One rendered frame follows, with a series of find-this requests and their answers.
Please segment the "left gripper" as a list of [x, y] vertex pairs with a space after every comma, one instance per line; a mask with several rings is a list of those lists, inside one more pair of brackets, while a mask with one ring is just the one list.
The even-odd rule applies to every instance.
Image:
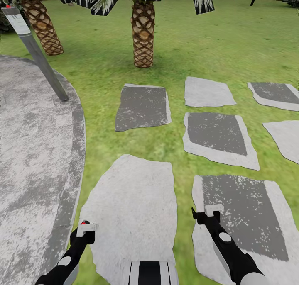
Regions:
[[93, 244], [95, 242], [95, 231], [86, 231], [82, 237], [77, 237], [77, 231], [74, 230], [70, 235], [69, 245], [80, 245], [83, 248], [83, 252], [87, 244]]

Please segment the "robot trunk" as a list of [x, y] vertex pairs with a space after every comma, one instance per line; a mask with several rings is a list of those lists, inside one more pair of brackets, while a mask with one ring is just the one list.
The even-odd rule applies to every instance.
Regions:
[[126, 261], [120, 285], [179, 285], [173, 261]]

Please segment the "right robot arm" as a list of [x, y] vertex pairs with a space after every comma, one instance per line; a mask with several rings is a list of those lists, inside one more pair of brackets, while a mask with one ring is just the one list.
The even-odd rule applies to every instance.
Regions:
[[220, 225], [219, 211], [224, 210], [224, 205], [206, 205], [204, 208], [205, 212], [195, 212], [191, 208], [193, 218], [208, 229], [213, 249], [231, 281], [236, 285], [273, 285], [257, 268], [253, 258], [233, 244], [232, 236]]

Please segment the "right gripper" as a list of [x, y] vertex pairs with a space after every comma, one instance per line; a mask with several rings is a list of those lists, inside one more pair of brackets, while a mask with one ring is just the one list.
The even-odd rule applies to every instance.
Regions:
[[208, 229], [209, 225], [217, 223], [219, 224], [220, 221], [220, 213], [219, 211], [214, 211], [213, 212], [213, 217], [208, 217], [205, 212], [195, 212], [194, 208], [192, 209], [192, 214], [193, 214], [193, 218], [195, 220], [197, 220], [199, 225], [204, 224], [206, 226], [206, 228]]

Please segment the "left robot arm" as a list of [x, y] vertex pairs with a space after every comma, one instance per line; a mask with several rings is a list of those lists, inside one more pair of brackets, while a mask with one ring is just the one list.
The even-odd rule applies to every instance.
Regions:
[[78, 275], [79, 260], [87, 244], [95, 242], [98, 224], [80, 224], [70, 235], [70, 247], [57, 265], [37, 279], [35, 285], [72, 285]]

